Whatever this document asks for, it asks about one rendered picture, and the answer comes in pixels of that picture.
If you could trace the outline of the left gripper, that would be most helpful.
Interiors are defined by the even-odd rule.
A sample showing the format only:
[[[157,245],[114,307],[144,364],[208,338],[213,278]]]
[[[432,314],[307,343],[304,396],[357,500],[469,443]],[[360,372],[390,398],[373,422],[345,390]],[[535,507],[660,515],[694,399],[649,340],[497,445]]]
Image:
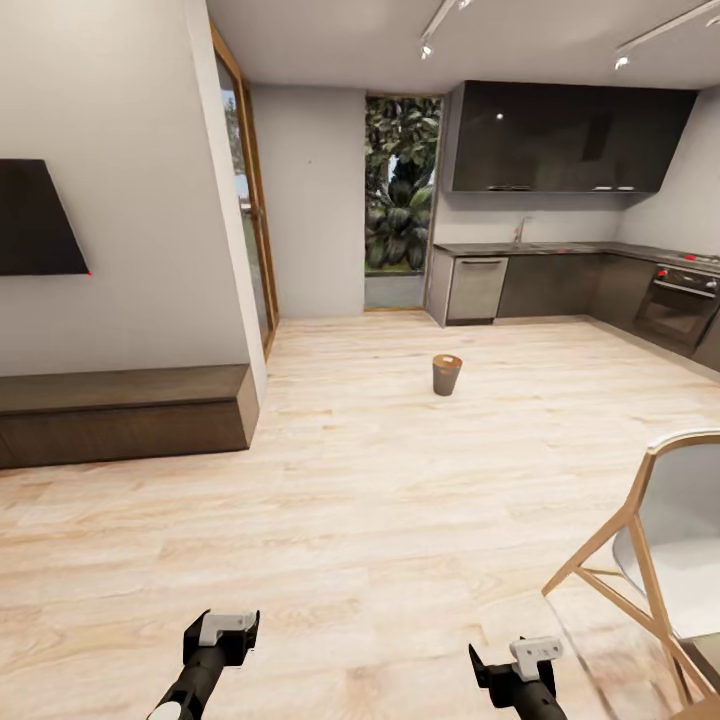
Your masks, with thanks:
[[[217,684],[224,666],[241,666],[248,653],[248,648],[255,648],[260,611],[256,612],[254,626],[250,630],[225,631],[214,647],[201,647],[199,645],[200,626],[202,616],[210,613],[207,609],[185,632],[183,639],[183,665],[182,673],[191,667],[202,667],[208,670],[213,678],[213,685]]]

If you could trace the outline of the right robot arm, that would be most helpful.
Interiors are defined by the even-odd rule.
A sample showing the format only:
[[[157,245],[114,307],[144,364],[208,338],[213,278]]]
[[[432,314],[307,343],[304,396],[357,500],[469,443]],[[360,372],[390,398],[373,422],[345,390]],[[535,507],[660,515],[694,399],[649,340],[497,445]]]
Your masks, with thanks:
[[[485,665],[475,648],[469,655],[481,689],[489,689],[496,709],[515,707],[521,720],[567,720],[557,703],[551,659],[563,656],[563,642],[555,636],[511,641],[516,663]]]

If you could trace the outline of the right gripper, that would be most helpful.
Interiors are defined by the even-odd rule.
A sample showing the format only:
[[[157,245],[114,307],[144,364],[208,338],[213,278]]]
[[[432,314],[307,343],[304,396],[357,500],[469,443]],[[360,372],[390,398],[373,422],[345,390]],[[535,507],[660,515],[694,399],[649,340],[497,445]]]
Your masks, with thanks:
[[[521,720],[530,720],[536,708],[544,704],[561,708],[555,699],[554,672],[549,661],[537,663],[539,681],[525,683],[513,671],[512,663],[485,665],[471,644],[468,649],[479,687],[489,689],[489,697],[496,709],[515,707]]]

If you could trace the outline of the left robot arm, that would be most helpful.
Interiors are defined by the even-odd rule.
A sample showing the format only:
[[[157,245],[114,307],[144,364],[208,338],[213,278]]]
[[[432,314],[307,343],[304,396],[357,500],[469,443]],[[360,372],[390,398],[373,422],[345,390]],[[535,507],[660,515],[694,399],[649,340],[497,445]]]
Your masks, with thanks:
[[[200,720],[224,666],[241,666],[255,648],[260,611],[207,609],[185,632],[177,682],[146,720]]]

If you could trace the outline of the trash can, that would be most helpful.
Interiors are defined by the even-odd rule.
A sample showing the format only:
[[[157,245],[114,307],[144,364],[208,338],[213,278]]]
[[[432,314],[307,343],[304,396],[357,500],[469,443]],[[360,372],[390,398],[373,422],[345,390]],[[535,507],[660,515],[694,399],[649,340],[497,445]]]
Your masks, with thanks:
[[[433,357],[433,391],[436,395],[447,397],[453,393],[462,364],[461,359],[454,355]]]

